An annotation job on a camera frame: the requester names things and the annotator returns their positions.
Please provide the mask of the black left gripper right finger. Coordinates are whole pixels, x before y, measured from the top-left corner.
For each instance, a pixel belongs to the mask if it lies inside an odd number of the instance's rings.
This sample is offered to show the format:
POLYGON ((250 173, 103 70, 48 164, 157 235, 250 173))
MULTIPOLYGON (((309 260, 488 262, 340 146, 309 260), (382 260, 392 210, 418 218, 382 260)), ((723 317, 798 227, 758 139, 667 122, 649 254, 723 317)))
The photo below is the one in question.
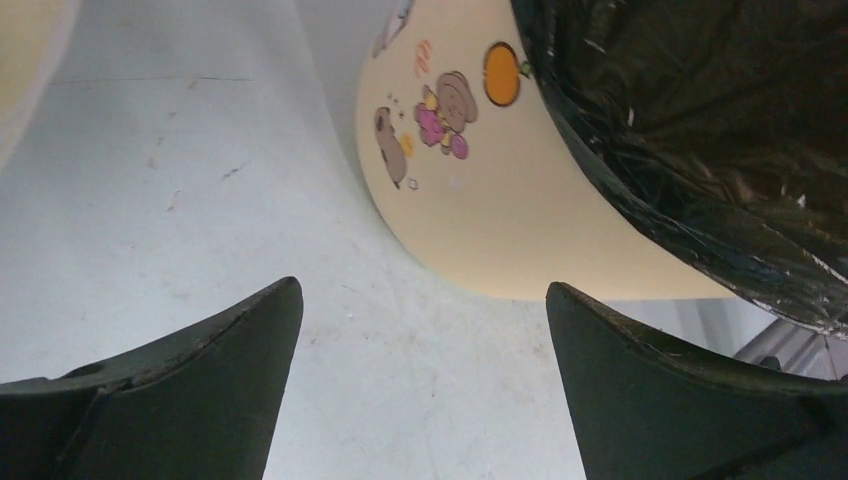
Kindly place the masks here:
POLYGON ((565 283, 546 309, 590 479, 843 479, 847 387, 738 361, 565 283))

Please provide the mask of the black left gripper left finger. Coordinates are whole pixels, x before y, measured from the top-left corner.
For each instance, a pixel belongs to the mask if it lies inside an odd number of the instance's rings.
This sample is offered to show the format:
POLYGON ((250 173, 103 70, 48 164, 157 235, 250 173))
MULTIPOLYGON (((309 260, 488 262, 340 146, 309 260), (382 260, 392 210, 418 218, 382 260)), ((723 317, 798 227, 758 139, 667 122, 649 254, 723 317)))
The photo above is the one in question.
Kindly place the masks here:
POLYGON ((55 378, 1 387, 5 479, 260 479, 298 342, 286 277, 55 378))

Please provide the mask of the black trash bag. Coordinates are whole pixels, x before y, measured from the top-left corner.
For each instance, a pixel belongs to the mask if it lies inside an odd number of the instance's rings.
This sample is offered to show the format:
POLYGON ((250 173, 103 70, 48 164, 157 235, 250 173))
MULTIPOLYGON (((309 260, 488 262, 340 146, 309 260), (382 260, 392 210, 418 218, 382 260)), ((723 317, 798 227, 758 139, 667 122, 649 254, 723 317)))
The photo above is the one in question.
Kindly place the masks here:
POLYGON ((516 1, 591 184, 734 295, 847 334, 847 5, 516 1))

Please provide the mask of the clear plastic bag yellow rim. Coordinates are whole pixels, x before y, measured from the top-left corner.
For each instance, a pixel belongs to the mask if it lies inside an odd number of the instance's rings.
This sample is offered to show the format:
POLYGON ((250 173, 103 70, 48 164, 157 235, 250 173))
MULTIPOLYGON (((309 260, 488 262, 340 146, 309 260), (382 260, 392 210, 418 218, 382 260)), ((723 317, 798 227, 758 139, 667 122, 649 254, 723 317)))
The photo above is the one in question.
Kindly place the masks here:
POLYGON ((70 45, 80 8, 80 0, 1 0, 2 166, 70 45))

